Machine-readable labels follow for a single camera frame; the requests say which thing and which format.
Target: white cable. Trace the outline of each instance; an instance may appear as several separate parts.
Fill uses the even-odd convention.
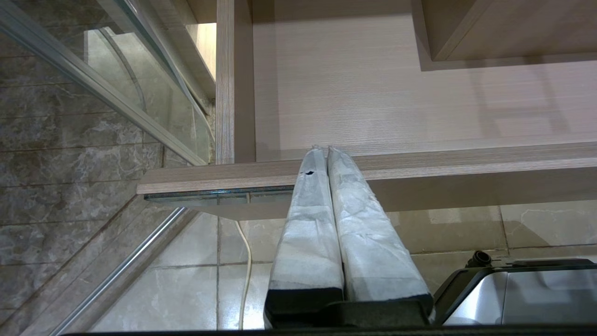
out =
[[[247,247],[247,254],[248,254],[247,278],[245,279],[245,289],[242,292],[241,312],[238,317],[238,329],[242,330],[243,318],[245,315],[245,301],[247,300],[247,292],[249,291],[249,279],[251,278],[251,264],[253,263],[253,258],[251,256],[251,248],[249,247],[249,242],[247,241],[245,234],[242,232],[241,225],[238,223],[238,221],[234,221],[234,222],[236,223],[236,229],[238,230],[238,233],[241,234],[242,241],[245,242],[245,246]]]

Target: beige floor tile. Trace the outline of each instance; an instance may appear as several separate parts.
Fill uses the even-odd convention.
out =
[[[253,261],[273,261],[285,222],[286,219],[241,221],[242,231],[251,246]],[[220,264],[246,261],[247,249],[234,221],[220,218]]]
[[[510,249],[512,260],[586,258],[597,262],[597,245]]]
[[[200,213],[158,255],[150,267],[217,264],[218,217]]]
[[[466,262],[473,256],[473,252],[429,253],[413,255],[412,258],[427,283],[427,287],[433,294],[448,279],[450,274],[464,268]],[[493,259],[500,259],[507,255],[505,250],[486,252]]]
[[[271,264],[253,265],[249,291],[245,302],[244,329],[263,329],[263,304],[267,295]],[[218,329],[238,329],[242,291],[247,266],[220,267]]]
[[[216,328],[217,267],[151,268],[91,331]]]
[[[411,253],[505,249],[498,207],[390,212]]]
[[[501,207],[508,246],[597,243],[597,200]]]

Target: wooden panel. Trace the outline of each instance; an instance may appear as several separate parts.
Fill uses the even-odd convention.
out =
[[[187,29],[196,24],[190,8],[184,0],[151,0],[150,3],[164,25],[164,34],[186,64],[190,76],[186,76],[185,81],[193,89],[193,93],[205,95],[196,98],[203,100],[202,105],[207,105],[209,99],[216,96],[216,84],[197,49],[196,36],[191,36],[192,33],[196,34],[196,29]]]
[[[450,2],[467,1],[423,0],[434,60],[597,51],[595,1],[475,0],[467,2],[470,8],[448,6]],[[452,34],[445,39],[447,32]]]
[[[187,0],[199,24],[215,23],[217,0]]]
[[[597,197],[597,143],[372,155],[354,159],[386,211]],[[292,185],[299,167],[299,160],[291,160],[152,170],[141,179],[137,192],[156,194]],[[260,204],[259,211],[264,212],[263,216],[268,212],[283,213],[287,210],[284,204]],[[244,216],[242,219],[260,216],[250,204],[228,211],[228,216]]]
[[[410,1],[262,0],[253,15],[257,161],[597,140],[594,60],[421,71]]]
[[[254,162],[253,23],[246,0],[218,0],[216,164]]]

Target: tile floor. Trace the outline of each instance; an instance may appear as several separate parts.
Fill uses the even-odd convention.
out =
[[[431,292],[472,252],[513,259],[586,256],[597,262],[597,201],[388,213]],[[245,329],[263,303],[284,219],[244,221],[254,257]],[[233,221],[199,215],[93,331],[236,329],[247,253]]]

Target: glass panel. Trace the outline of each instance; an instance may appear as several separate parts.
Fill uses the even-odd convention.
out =
[[[115,1],[13,2],[193,153],[211,161],[206,118],[183,93],[161,51],[147,49],[159,42],[138,35]]]

